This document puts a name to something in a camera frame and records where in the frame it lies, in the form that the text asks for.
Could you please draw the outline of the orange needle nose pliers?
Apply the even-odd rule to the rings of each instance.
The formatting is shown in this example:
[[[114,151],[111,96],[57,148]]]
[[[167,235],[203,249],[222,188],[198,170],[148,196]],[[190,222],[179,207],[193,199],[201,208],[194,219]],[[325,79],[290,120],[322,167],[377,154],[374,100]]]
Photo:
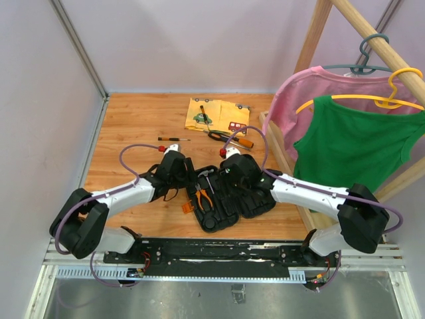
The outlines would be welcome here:
[[[213,202],[211,198],[208,196],[205,189],[203,189],[199,183],[195,185],[196,188],[196,197],[198,206],[202,211],[208,211],[213,208]]]

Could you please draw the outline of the claw hammer black grip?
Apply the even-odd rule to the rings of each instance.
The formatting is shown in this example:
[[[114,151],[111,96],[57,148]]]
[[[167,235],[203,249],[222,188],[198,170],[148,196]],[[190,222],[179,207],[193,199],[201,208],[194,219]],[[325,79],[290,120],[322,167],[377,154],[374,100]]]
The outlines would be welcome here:
[[[206,181],[207,181],[207,183],[208,183],[208,185],[210,187],[210,190],[211,190],[212,194],[214,194],[214,189],[213,189],[212,184],[211,184],[210,179],[209,179],[209,174],[210,173],[214,173],[214,169],[204,170],[204,171],[200,172],[198,174],[198,176],[199,177],[205,177],[205,179],[206,179]]]

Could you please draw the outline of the black plastic tool case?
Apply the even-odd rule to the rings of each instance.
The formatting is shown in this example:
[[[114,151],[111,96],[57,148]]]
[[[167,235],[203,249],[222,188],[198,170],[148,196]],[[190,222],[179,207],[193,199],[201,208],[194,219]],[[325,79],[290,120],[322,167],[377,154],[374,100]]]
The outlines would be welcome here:
[[[197,202],[195,185],[185,188],[188,202],[183,206],[185,214],[195,215],[201,229],[206,233],[215,233],[225,228],[235,225],[240,217],[252,219],[269,212],[276,206],[276,202],[270,195],[251,196],[239,193],[235,188],[225,182],[224,174],[219,172],[216,166],[209,165],[201,169],[194,169],[193,177],[195,185],[197,183],[206,190],[211,198],[213,208],[202,211]],[[209,179],[214,189],[212,194],[205,177],[198,174],[207,169],[214,169],[214,173],[209,174]]]

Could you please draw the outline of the black handled screwdriver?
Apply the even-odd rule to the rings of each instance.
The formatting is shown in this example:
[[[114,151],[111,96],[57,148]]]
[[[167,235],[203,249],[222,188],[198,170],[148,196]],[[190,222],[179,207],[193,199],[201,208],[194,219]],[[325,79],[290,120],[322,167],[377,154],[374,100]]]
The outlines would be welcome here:
[[[213,131],[207,132],[207,135],[213,140],[222,141],[222,142],[226,142],[230,137],[230,136],[227,136],[226,134],[221,134],[221,133],[213,132]]]

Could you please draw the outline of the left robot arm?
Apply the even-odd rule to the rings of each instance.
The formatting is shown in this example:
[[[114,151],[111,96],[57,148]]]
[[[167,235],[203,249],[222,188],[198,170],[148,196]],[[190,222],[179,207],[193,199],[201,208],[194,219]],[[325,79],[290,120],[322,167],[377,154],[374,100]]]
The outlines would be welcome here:
[[[83,259],[96,251],[117,252],[128,263],[141,258],[142,246],[135,233],[121,227],[110,229],[106,221],[134,206],[165,198],[171,189],[189,185],[190,158],[167,149],[161,163],[123,185],[90,193],[74,190],[49,228],[58,252]]]

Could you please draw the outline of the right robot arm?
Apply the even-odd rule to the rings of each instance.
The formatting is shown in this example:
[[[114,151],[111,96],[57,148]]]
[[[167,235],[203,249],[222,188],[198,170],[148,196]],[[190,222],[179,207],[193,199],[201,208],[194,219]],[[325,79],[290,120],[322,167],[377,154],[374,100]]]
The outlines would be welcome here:
[[[335,221],[330,227],[310,231],[305,238],[301,259],[309,266],[343,249],[373,254],[389,220],[386,209],[360,184],[347,189],[302,181],[280,171],[261,169],[248,154],[228,156],[220,168],[229,186],[243,195],[305,207]]]

